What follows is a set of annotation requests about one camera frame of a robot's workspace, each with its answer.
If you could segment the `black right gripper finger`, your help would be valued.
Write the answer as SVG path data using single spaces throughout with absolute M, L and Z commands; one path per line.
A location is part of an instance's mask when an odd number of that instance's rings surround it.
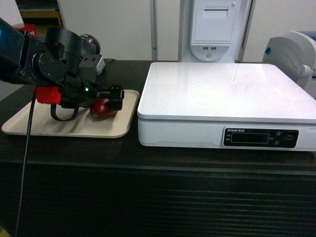
M 111 85 L 107 88 L 99 89 L 96 97 L 108 98 L 108 99 L 123 99 L 124 98 L 123 86 L 116 84 L 116 85 Z

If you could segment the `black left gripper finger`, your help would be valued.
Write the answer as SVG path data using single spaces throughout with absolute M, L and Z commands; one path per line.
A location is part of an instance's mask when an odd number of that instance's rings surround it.
M 120 111 L 122 110 L 123 99 L 109 99 L 108 107 L 110 111 Z

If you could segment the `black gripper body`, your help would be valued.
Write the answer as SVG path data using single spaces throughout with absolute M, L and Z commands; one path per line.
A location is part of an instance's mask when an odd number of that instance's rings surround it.
M 98 93 L 97 74 L 43 74 L 37 76 L 36 99 L 39 103 L 63 108 L 91 107 Z

